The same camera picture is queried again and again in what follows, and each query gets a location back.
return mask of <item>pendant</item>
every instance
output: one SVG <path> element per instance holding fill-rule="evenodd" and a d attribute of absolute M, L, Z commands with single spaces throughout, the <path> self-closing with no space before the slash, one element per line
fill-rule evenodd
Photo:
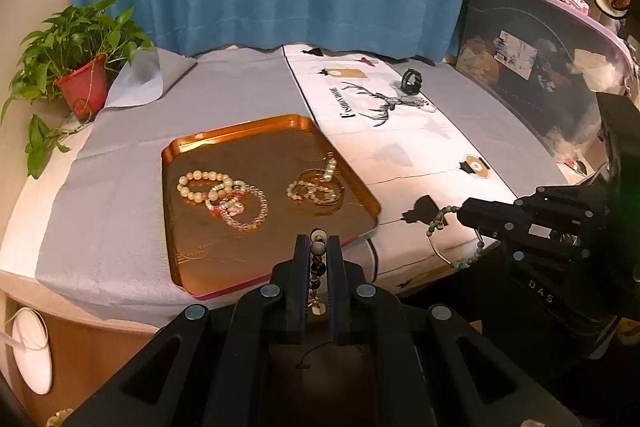
<path fill-rule="evenodd" d="M 244 204 L 238 202 L 234 206 L 230 206 L 227 210 L 229 216 L 234 217 L 244 212 Z"/>

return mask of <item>jewelry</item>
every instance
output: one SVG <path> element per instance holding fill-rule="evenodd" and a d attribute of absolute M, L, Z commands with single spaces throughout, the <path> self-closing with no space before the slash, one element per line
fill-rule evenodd
<path fill-rule="evenodd" d="M 322 174 L 322 181 L 330 182 L 334 177 L 335 168 L 338 165 L 338 160 L 334 158 L 334 155 L 329 153 L 326 156 L 326 163 L 324 164 L 324 173 Z"/>
<path fill-rule="evenodd" d="M 191 192 L 187 184 L 192 180 L 211 180 L 222 183 L 215 185 L 207 194 L 206 192 Z M 234 191 L 234 185 L 236 184 L 246 185 L 244 182 L 234 182 L 228 174 L 223 174 L 222 172 L 193 171 L 187 172 L 184 176 L 180 176 L 177 188 L 183 198 L 188 198 L 195 203 L 202 203 L 207 200 L 216 201 L 218 198 L 228 198 L 228 195 Z"/>
<path fill-rule="evenodd" d="M 453 268 L 454 270 L 469 268 L 473 263 L 478 261 L 478 259 L 480 259 L 481 255 L 484 253 L 484 241 L 482 240 L 482 236 L 480 235 L 480 232 L 478 232 L 478 230 L 475 230 L 476 237 L 478 238 L 476 253 L 474 254 L 472 259 L 467 259 L 466 261 L 462 261 L 461 263 L 458 261 L 451 262 L 443 257 L 442 254 L 438 251 L 438 247 L 436 247 L 434 242 L 431 240 L 431 236 L 433 235 L 433 232 L 436 231 L 436 229 L 442 230 L 444 228 L 443 220 L 445 214 L 449 214 L 450 212 L 455 214 L 459 210 L 459 206 L 445 206 L 444 208 L 441 208 L 436 214 L 436 217 L 433 218 L 433 221 L 429 223 L 429 230 L 427 231 L 427 239 L 429 239 L 429 244 L 431 245 L 431 248 L 433 248 L 433 251 L 438 257 L 440 257 L 445 263 L 447 263 L 450 268 Z"/>
<path fill-rule="evenodd" d="M 311 312 L 314 315 L 323 315 L 326 311 L 324 302 L 318 297 L 318 288 L 321 285 L 320 278 L 326 273 L 326 264 L 323 262 L 323 257 L 326 253 L 325 241 L 317 241 L 311 245 L 311 266 L 309 267 L 309 290 L 306 300 L 306 307 L 311 308 Z"/>
<path fill-rule="evenodd" d="M 187 184 L 191 180 L 212 180 L 222 182 L 215 185 L 208 194 L 204 192 L 191 192 Z M 240 231 L 255 230 L 265 222 L 268 213 L 267 197 L 260 189 L 253 185 L 247 185 L 242 180 L 233 181 L 228 174 L 222 172 L 187 172 L 178 180 L 178 192 L 183 198 L 188 198 L 194 203 L 204 202 L 205 206 L 211 212 L 218 212 L 220 217 L 230 227 Z M 260 214 L 250 223 L 240 223 L 234 219 L 234 216 L 244 211 L 244 205 L 240 200 L 246 193 L 257 196 L 260 200 Z"/>
<path fill-rule="evenodd" d="M 300 175 L 300 179 L 293 183 L 290 183 L 287 187 L 287 197 L 294 201 L 302 201 L 307 199 L 315 204 L 334 204 L 340 200 L 344 193 L 344 189 L 340 187 L 337 180 L 334 180 L 334 185 L 338 188 L 335 190 L 331 187 L 324 187 L 321 184 L 329 183 L 334 179 L 335 169 L 338 165 L 338 161 L 334 158 L 332 153 L 328 153 L 325 158 L 324 170 L 309 169 Z M 304 178 L 313 179 L 314 182 L 304 181 Z M 318 192 L 324 192 L 324 197 L 318 198 Z"/>
<path fill-rule="evenodd" d="M 294 192 L 294 188 L 298 187 L 302 187 L 303 190 Z M 324 192 L 326 196 L 322 199 L 318 198 L 316 196 L 316 192 L 318 191 Z M 287 196 L 294 201 L 302 201 L 303 198 L 306 198 L 315 204 L 331 204 L 340 199 L 340 196 L 336 194 L 332 188 L 322 187 L 321 185 L 311 182 L 303 182 L 302 180 L 289 184 L 287 187 Z"/>
<path fill-rule="evenodd" d="M 248 232 L 249 230 L 258 229 L 258 227 L 260 227 L 260 225 L 262 225 L 267 219 L 267 213 L 269 212 L 269 207 L 267 205 L 267 196 L 264 195 L 264 192 L 262 192 L 259 188 L 254 187 L 253 185 L 250 185 L 246 187 L 246 193 L 253 194 L 260 200 L 260 214 L 258 214 L 257 217 L 254 217 L 254 219 L 252 219 L 251 222 L 240 223 L 239 221 L 236 221 L 231 216 L 231 208 L 229 208 L 228 206 L 223 207 L 222 204 L 212 205 L 213 208 L 215 207 L 219 208 L 218 212 L 220 213 L 220 216 L 222 217 L 222 219 L 225 220 L 226 224 L 228 224 L 233 229 L 239 230 L 240 232 Z M 207 203 L 207 208 L 209 208 L 210 202 L 207 201 L 206 203 Z"/>

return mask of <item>label sticker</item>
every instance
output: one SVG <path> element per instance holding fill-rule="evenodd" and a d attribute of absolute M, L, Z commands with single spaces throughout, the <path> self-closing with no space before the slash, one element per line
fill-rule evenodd
<path fill-rule="evenodd" d="M 333 70 L 326 68 L 326 72 L 331 76 L 340 76 L 341 78 L 367 78 L 367 75 L 361 70 Z"/>
<path fill-rule="evenodd" d="M 505 31 L 500 32 L 500 38 L 497 39 L 497 48 L 494 55 L 495 60 L 519 74 L 525 80 L 529 80 L 533 63 L 538 54 L 537 49 Z"/>

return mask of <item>gold tray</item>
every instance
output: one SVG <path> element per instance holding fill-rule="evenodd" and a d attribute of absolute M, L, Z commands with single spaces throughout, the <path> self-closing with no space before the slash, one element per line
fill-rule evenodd
<path fill-rule="evenodd" d="M 307 169 L 323 169 L 329 152 L 337 160 L 342 200 L 319 206 L 289 199 L 287 186 Z M 238 232 L 204 203 L 181 197 L 178 178 L 194 170 L 228 172 L 260 188 L 269 205 L 266 222 L 253 232 Z M 192 181 L 190 188 L 208 192 L 211 185 Z M 299 233 L 320 228 L 340 235 L 346 245 L 375 229 L 380 213 L 378 200 L 318 127 L 296 114 L 175 139 L 162 151 L 162 193 L 172 280 L 203 300 L 268 280 L 274 264 L 291 258 Z M 257 198 L 246 196 L 242 203 L 246 209 L 235 219 L 257 216 Z"/>

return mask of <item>pearl bracelet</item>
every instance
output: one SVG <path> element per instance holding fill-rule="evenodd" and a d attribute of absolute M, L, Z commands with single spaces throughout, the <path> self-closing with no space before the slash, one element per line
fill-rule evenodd
<path fill-rule="evenodd" d="M 300 195 L 300 191 L 294 192 L 294 188 L 302 187 L 304 192 L 302 196 Z M 316 192 L 324 192 L 326 196 L 322 199 L 316 196 Z M 287 196 L 294 201 L 302 201 L 303 198 L 306 198 L 310 201 L 313 201 L 315 204 L 331 204 L 335 203 L 340 197 L 335 193 L 335 190 L 328 187 L 322 187 L 321 185 L 316 185 L 311 182 L 303 182 L 299 180 L 297 182 L 293 182 L 289 184 L 287 187 Z"/>
<path fill-rule="evenodd" d="M 187 184 L 192 181 L 200 181 L 200 180 L 211 180 L 211 181 L 219 181 L 222 182 L 219 185 L 213 187 L 209 194 L 205 192 L 191 192 Z M 189 198 L 191 201 L 195 203 L 202 203 L 203 201 L 211 200 L 216 201 L 218 198 L 226 198 L 229 194 L 234 191 L 234 182 L 228 174 L 223 174 L 222 172 L 201 172 L 201 171 L 193 171 L 187 172 L 184 176 L 180 176 L 178 180 L 178 192 L 183 198 Z"/>

